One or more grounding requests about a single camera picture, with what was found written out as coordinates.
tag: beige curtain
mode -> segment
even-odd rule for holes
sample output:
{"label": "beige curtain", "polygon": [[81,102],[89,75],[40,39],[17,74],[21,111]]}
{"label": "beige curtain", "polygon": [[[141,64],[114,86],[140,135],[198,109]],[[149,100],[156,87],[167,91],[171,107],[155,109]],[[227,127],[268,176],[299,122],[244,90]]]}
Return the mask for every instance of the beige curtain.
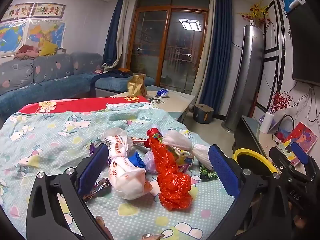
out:
{"label": "beige curtain", "polygon": [[116,65],[118,65],[119,60],[122,55],[123,51],[123,38],[124,38],[124,22],[125,17],[127,15],[129,0],[123,0],[121,13],[120,13],[120,19],[119,19],[119,25],[118,25],[118,31],[117,31],[117,60],[113,63],[112,66],[108,66],[107,68],[112,69]]}
{"label": "beige curtain", "polygon": [[208,13],[208,25],[207,32],[204,40],[204,47],[202,50],[199,68],[196,76],[195,83],[192,88],[191,95],[195,96],[190,107],[192,108],[195,104],[199,103],[202,89],[204,86],[205,75],[207,73],[209,56],[211,51],[212,34],[214,28],[214,15],[215,15],[215,0],[210,0],[209,13]]}

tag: yellow flower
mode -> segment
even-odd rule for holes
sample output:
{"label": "yellow flower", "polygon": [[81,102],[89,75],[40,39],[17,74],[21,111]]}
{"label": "yellow flower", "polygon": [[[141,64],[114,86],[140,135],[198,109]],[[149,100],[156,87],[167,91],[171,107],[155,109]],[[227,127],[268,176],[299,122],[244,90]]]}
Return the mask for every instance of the yellow flower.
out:
{"label": "yellow flower", "polygon": [[39,109],[39,113],[49,113],[50,111],[54,110],[56,108],[57,103],[52,101],[44,101],[40,102],[39,106],[41,108]]}

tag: metal screw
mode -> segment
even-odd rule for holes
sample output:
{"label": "metal screw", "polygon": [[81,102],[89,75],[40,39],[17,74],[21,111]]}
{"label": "metal screw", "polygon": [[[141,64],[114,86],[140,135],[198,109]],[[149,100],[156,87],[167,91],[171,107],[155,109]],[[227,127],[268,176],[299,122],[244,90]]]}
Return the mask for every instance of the metal screw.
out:
{"label": "metal screw", "polygon": [[38,177],[39,179],[41,179],[43,176],[44,176],[44,173],[43,173],[43,172],[39,172],[39,173],[37,174],[37,177]]}
{"label": "metal screw", "polygon": [[251,171],[249,169],[244,169],[242,172],[243,172],[244,175],[250,175],[251,174]]}
{"label": "metal screw", "polygon": [[274,173],[273,173],[273,177],[274,177],[275,179],[279,179],[279,178],[280,178],[280,175],[279,175],[279,173],[274,172]]}
{"label": "metal screw", "polygon": [[69,169],[67,169],[66,174],[71,175],[74,172],[75,172],[74,168],[69,168]]}

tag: window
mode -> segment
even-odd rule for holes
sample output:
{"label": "window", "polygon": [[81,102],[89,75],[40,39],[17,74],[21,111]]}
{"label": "window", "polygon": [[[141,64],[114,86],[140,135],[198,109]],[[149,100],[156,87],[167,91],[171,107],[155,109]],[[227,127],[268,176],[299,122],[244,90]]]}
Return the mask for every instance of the window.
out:
{"label": "window", "polygon": [[139,0],[127,68],[190,94],[204,43],[209,0]]}

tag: blue candy package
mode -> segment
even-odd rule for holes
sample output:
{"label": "blue candy package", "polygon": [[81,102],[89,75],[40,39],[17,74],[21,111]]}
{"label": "blue candy package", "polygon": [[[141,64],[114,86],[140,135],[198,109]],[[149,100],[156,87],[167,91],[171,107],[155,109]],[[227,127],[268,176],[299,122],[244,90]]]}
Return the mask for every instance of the blue candy package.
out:
{"label": "blue candy package", "polygon": [[169,91],[166,89],[161,89],[159,91],[157,91],[157,96],[158,97],[162,97],[165,98],[168,95]]}

